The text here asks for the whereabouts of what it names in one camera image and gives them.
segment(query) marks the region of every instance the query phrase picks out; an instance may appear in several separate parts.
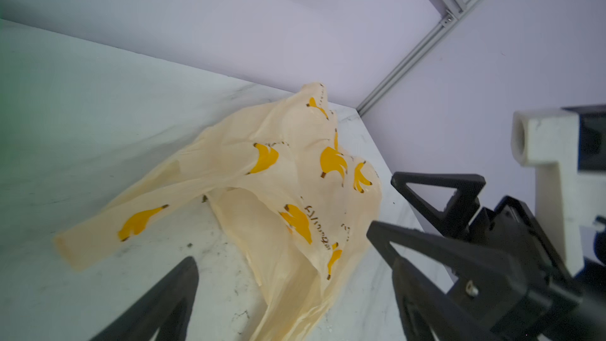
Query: white marble countertop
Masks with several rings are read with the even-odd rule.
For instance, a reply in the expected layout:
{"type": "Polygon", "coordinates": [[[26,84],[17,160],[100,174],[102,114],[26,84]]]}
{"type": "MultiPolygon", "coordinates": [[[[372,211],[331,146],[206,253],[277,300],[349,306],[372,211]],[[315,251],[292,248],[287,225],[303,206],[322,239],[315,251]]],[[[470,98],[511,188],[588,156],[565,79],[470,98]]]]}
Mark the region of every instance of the white marble countertop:
{"type": "MultiPolygon", "coordinates": [[[[87,340],[192,255],[200,281],[187,339],[246,340],[265,303],[244,256],[201,198],[84,272],[72,271],[51,239],[93,216],[204,127],[290,93],[7,21],[0,26],[3,338],[87,340]]],[[[358,113],[330,108],[339,118],[339,144],[369,160],[381,178],[379,219],[420,229],[358,113]]],[[[405,254],[442,289],[450,287],[443,266],[405,254]]],[[[374,249],[308,337],[368,339],[404,339],[391,269],[374,249]]]]}

